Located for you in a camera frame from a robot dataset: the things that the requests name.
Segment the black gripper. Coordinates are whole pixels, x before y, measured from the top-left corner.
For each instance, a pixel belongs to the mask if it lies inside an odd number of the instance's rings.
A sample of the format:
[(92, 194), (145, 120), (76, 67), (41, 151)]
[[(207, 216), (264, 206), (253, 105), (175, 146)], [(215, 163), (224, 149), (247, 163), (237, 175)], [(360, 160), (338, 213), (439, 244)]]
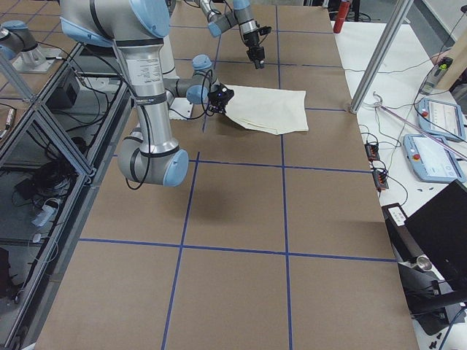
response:
[(257, 31), (251, 31), (243, 34), (244, 44), (247, 46), (247, 55), (254, 58), (253, 63), (256, 69), (264, 68), (264, 48), (260, 45), (260, 39)]
[(228, 102), (234, 97), (234, 91), (224, 84), (220, 83), (215, 85), (215, 89), (208, 93), (209, 111), (216, 114), (226, 114), (226, 106)]

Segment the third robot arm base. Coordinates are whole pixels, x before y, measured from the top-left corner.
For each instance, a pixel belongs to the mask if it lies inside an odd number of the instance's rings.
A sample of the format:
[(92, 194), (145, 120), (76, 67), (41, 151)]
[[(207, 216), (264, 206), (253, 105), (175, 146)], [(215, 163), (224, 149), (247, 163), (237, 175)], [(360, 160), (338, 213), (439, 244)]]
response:
[(21, 73), (45, 74), (53, 64), (28, 26), (21, 20), (1, 24), (1, 54)]

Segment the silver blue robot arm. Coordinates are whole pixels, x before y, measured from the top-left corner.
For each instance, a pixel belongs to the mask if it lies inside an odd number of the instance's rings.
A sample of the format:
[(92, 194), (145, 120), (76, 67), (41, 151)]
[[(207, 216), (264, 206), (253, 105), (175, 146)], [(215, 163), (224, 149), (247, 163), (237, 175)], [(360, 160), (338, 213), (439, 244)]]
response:
[(65, 35), (86, 44), (111, 47), (128, 85), (139, 127), (124, 138), (118, 165), (127, 182), (180, 185), (188, 153), (173, 137), (170, 96), (223, 113), (234, 92), (220, 83), (205, 55), (193, 59), (190, 79), (163, 76), (161, 50), (169, 35), (169, 9), (164, 1), (61, 1)]
[(213, 37), (219, 37), (226, 31), (238, 27), (241, 40), (247, 48), (247, 56), (256, 69), (263, 69), (265, 50), (262, 46), (262, 36), (271, 33), (270, 26), (260, 27), (255, 20), (250, 1), (232, 1), (227, 4), (228, 11), (221, 13), (214, 3), (222, 1), (193, 1), (207, 19), (207, 28)]

